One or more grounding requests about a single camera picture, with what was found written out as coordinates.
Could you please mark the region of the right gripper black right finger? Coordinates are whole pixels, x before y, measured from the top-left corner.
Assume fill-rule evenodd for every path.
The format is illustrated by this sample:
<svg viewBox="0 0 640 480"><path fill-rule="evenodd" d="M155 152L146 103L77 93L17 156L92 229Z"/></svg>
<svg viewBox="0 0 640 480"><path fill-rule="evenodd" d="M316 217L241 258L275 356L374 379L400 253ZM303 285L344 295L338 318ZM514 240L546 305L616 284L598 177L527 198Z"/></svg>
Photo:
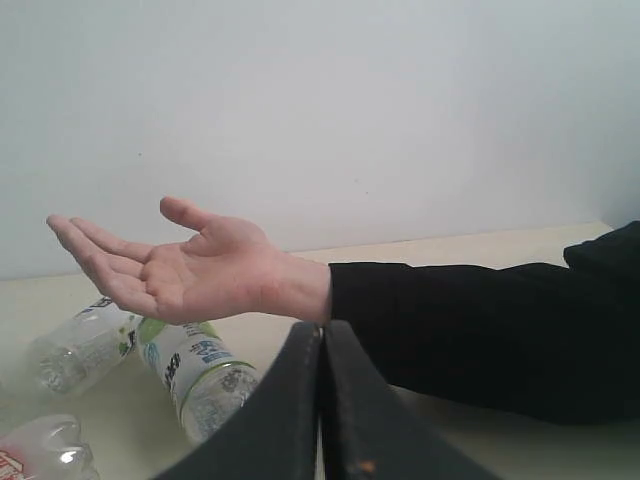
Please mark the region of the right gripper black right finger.
<svg viewBox="0 0 640 480"><path fill-rule="evenodd" d="M321 431L327 479L493 479L392 391L350 325L324 328Z"/></svg>

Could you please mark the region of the person's open bare hand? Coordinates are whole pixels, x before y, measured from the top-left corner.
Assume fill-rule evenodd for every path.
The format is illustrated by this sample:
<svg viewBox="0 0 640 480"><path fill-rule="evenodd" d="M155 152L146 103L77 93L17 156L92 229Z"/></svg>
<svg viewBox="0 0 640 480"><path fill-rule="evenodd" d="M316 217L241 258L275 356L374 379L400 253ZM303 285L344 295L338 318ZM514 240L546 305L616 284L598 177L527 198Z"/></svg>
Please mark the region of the person's open bare hand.
<svg viewBox="0 0 640 480"><path fill-rule="evenodd" d="M101 294L120 309L171 324L263 313L324 324L331 313L327 265L275 247L255 224L173 197L169 221L191 229L183 242L126 241L82 218L46 223Z"/></svg>

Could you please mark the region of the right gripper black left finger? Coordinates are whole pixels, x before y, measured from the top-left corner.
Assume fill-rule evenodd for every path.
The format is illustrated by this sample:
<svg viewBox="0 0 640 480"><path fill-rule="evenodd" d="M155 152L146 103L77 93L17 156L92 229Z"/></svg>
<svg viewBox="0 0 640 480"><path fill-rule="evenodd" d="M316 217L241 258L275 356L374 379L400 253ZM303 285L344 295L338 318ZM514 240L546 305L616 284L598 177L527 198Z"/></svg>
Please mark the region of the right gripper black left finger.
<svg viewBox="0 0 640 480"><path fill-rule="evenodd" d="M312 479L320 329L294 324L256 390L216 433L160 479Z"/></svg>

